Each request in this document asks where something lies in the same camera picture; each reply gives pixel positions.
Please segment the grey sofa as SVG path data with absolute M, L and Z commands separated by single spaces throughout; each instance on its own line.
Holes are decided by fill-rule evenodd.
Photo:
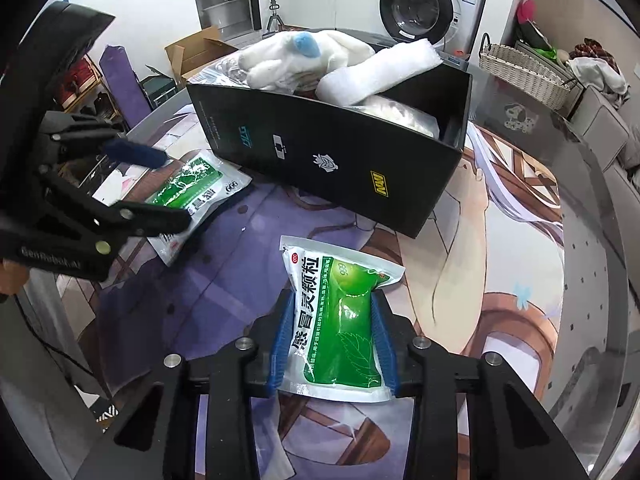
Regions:
M 632 99 L 618 110 L 593 87 L 585 88 L 570 125 L 596 155 L 608 181 L 616 214 L 639 221 L 639 117 Z

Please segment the striped socks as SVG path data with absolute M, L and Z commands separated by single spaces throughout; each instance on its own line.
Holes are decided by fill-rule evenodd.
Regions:
M 282 60 L 262 60 L 242 67 L 243 55 L 244 49 L 217 58 L 194 75 L 186 76 L 186 82 L 284 93 L 293 93 L 303 85 L 300 76 L 289 72 Z

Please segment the white foam sheet roll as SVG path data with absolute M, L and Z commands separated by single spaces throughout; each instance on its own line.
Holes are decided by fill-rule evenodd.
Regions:
M 314 93 L 322 102 L 352 106 L 440 64 L 442 58 L 427 39 L 403 42 L 379 50 L 362 63 L 326 74 Z

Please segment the white wicker basket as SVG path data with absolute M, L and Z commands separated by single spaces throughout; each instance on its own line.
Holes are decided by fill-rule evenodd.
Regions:
M 524 91 L 552 110 L 559 110 L 576 80 L 563 80 L 536 58 L 505 46 L 494 44 L 487 32 L 480 42 L 480 68 Z

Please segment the green medicine packet small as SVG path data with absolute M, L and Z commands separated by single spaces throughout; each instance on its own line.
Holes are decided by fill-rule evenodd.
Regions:
M 148 204 L 186 211 L 190 226 L 178 234 L 149 237 L 148 242 L 166 266 L 171 266 L 188 238 L 223 202 L 247 188 L 248 174 L 211 150 L 192 151 L 182 165 L 145 201 Z

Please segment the brown cardboard box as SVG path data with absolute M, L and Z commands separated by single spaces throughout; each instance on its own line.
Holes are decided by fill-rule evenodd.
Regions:
M 217 58 L 236 51 L 221 40 L 220 30 L 210 26 L 165 47 L 172 76 L 179 87 Z

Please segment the green medicine packet large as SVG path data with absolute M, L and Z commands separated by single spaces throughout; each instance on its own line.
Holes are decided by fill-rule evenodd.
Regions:
M 380 403 L 397 389 L 390 331 L 376 290 L 405 268 L 365 252 L 283 235 L 294 290 L 292 336 L 279 389 L 335 402 Z

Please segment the black cardboard box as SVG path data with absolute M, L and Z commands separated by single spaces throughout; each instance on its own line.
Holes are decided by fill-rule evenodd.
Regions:
M 442 60 L 352 106 L 317 86 L 188 92 L 216 155 L 417 236 L 461 160 L 471 75 Z

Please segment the wooden shoe rack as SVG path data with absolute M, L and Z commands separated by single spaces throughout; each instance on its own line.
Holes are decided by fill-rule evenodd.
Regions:
M 124 119 L 105 78 L 88 55 L 63 76 L 54 92 L 54 102 L 65 113 L 90 115 L 106 122 Z

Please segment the white plush toy blue hat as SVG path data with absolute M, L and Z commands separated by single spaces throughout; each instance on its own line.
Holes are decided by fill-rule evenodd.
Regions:
M 295 91 L 314 88 L 326 74 L 360 64 L 372 55 L 371 46 L 334 29 L 277 32 L 243 49 L 238 64 L 252 89 Z

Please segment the anime print table mat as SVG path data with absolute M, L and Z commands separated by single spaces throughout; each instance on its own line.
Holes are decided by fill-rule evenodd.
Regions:
M 501 354 L 536 396 L 559 339 L 564 236 L 538 160 L 474 127 L 416 237 L 254 177 L 186 240 L 130 240 L 104 282 L 60 278 L 94 374 L 122 399 L 163 356 L 208 356 L 295 289 L 293 369 L 254 404 L 265 479 L 398 479 L 413 403 L 384 389 L 370 300 L 421 336 Z

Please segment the white washing machine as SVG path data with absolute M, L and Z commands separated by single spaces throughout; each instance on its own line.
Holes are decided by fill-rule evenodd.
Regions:
M 378 0 L 386 34 L 397 41 L 428 40 L 449 55 L 471 57 L 485 0 Z

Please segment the purple rolled mat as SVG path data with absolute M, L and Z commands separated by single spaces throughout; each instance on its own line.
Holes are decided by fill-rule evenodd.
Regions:
M 138 83 L 123 46 L 106 46 L 100 67 L 119 110 L 129 128 L 134 128 L 152 112 L 151 105 Z

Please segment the dark green box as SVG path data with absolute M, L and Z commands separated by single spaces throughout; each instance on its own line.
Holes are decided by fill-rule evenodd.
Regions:
M 140 81 L 141 88 L 148 98 L 152 110 L 161 106 L 177 93 L 175 81 L 165 75 L 151 75 Z

